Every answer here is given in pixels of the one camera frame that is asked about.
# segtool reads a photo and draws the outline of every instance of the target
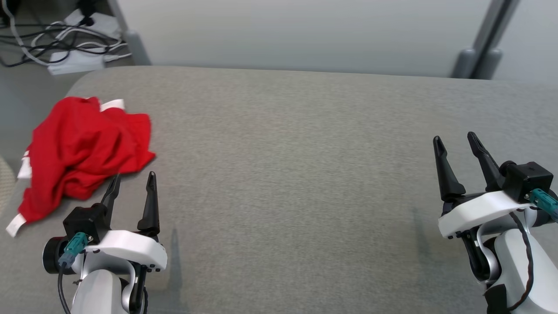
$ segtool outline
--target gray fabric tabletop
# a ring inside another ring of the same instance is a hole
[[[462,243],[437,228],[432,138],[468,192],[485,186],[468,131],[499,163],[558,173],[551,85],[136,66],[90,73],[68,95],[123,98],[151,116],[157,158],[124,177],[112,219],[135,230],[155,171],[169,265],[148,275],[149,313],[483,313]],[[15,239],[0,232],[2,313],[62,311],[43,246],[105,188]],[[557,260],[557,227],[533,234]],[[74,280],[64,279],[69,302]]]

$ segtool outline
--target white fabric trim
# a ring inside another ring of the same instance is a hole
[[[8,231],[11,237],[16,237],[17,231],[23,226],[27,220],[23,218],[23,216],[19,213],[16,217],[13,218],[12,222],[9,223],[6,231]]]
[[[113,101],[103,103],[101,105],[100,109],[101,109],[101,111],[105,111],[109,108],[118,108],[118,109],[124,110],[124,100],[123,99],[115,99]]]
[[[21,159],[21,168],[20,172],[17,173],[18,179],[31,179],[32,171],[31,171],[31,160],[29,158],[29,151],[26,151]]]

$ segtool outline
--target teal cable connector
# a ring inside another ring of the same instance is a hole
[[[58,264],[62,266],[62,263],[66,263],[66,268],[70,268],[74,263],[76,256],[85,249],[87,246],[87,235],[83,232],[78,232],[73,238],[68,242],[64,248],[64,253],[58,259]]]
[[[534,189],[531,191],[529,201],[549,213],[550,217],[558,222],[558,201],[548,193],[541,189]]]

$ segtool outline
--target power strip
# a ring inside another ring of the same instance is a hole
[[[91,48],[88,50],[97,53],[105,51],[104,48]],[[50,56],[50,61],[60,60],[66,53],[67,52],[64,51],[53,53]],[[47,68],[52,75],[101,70],[105,67],[103,58],[103,55],[88,54],[84,51],[72,50],[70,51],[70,56],[66,60],[49,65]]]
[[[83,15],[79,10],[75,10],[67,18],[64,19],[64,22],[68,25],[77,25],[79,22],[83,20]],[[120,39],[122,36],[122,30],[118,25],[118,21],[114,16],[102,14],[102,13],[93,13],[91,18],[95,22],[95,24],[91,26],[82,25],[82,27],[89,28],[93,31],[103,33],[111,38]]]

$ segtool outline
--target robotic arm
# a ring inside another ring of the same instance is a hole
[[[471,270],[485,286],[488,314],[558,313],[558,269],[530,234],[530,228],[558,220],[552,173],[535,162],[498,167],[475,133],[467,137],[487,186],[485,192],[465,194],[444,144],[434,137],[444,201],[440,233],[463,241]]]
[[[159,243],[159,210],[154,172],[147,180],[147,198],[138,231],[112,230],[114,200],[120,188],[116,175],[100,203],[76,207],[64,219],[66,236],[53,237],[43,250],[43,266],[58,274],[58,291],[66,314],[70,310],[62,291],[62,276],[80,274],[71,313],[147,313],[147,273],[167,266]],[[128,275],[130,282],[118,275]]]

